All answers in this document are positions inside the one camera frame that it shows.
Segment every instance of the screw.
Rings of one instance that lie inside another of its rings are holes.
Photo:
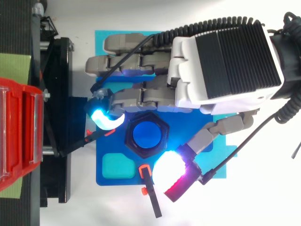
[[[69,43],[69,51],[74,52],[74,44],[72,42]]]
[[[32,14],[36,17],[44,16],[44,7],[42,3],[38,2],[34,4],[34,6],[32,7]]]
[[[48,90],[45,89],[43,92],[43,97],[44,97],[44,101],[47,102],[48,99],[50,98],[50,93],[48,93]]]

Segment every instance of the blue circle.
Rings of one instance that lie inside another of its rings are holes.
[[[151,121],[143,121],[134,128],[133,138],[140,147],[151,148],[160,142],[161,129]]]

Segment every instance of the red storage bin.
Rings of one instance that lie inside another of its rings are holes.
[[[0,78],[0,191],[22,175],[22,89]]]
[[[0,78],[0,191],[42,160],[42,91]]]
[[[42,91],[36,87],[23,86],[23,170],[22,176],[33,171],[43,157]]]

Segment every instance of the green tape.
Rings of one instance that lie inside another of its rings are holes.
[[[21,196],[22,180],[23,178],[19,178],[10,187],[0,192],[0,198],[19,199]]]
[[[27,84],[31,56],[0,53],[0,77]]]

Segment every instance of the coiled cable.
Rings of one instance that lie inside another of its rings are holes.
[[[155,34],[153,38],[153,45],[159,48],[162,46],[171,45],[173,43],[174,38],[176,37],[191,37],[202,32],[214,31],[223,28],[238,27],[240,25],[252,23],[252,17],[248,19],[246,16],[233,16],[185,25],[179,28],[172,29],[170,31]]]
[[[283,35],[289,35],[301,48],[301,18],[291,12],[287,12],[284,16],[284,27],[281,32]],[[292,119],[301,109],[301,88],[299,88],[290,98],[290,100],[275,113],[275,120],[284,124]]]

